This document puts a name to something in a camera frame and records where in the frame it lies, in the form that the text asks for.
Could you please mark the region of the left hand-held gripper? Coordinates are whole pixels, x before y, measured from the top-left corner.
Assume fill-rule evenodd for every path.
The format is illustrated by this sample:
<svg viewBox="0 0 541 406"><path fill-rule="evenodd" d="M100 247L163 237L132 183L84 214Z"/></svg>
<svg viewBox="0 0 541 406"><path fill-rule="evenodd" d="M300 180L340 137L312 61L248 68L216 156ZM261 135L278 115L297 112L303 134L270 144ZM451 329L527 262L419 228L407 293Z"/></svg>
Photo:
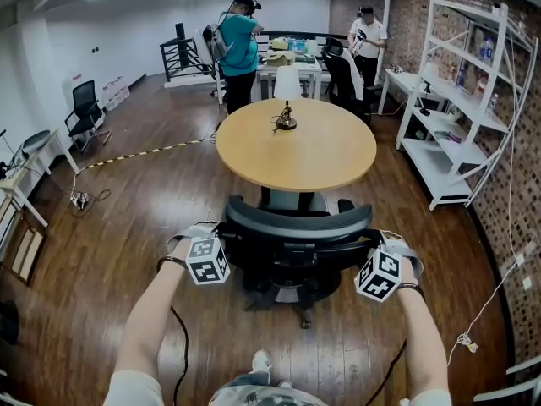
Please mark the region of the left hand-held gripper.
<svg viewBox="0 0 541 406"><path fill-rule="evenodd" d="M171 253L177 245L188 240L188 252L184 264L196 285L224 283L231 271L223 249L224 239L219 237L221 222L197 222L166 242L167 252Z"/></svg>

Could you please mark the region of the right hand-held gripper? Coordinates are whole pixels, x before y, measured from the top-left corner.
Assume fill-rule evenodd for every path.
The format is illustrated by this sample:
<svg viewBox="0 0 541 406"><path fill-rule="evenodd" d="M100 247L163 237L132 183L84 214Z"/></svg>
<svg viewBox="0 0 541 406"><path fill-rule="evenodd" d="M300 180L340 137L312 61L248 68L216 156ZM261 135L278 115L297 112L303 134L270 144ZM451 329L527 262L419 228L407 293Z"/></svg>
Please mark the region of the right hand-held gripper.
<svg viewBox="0 0 541 406"><path fill-rule="evenodd" d="M412 266L413 276L418 280L423 271L423 262L418 253L411 249L398 233L378 230L381 241L369 250L368 259L354 278L356 292L376 302L385 302L391 294L405 285L402 281L402 260Z"/></svg>

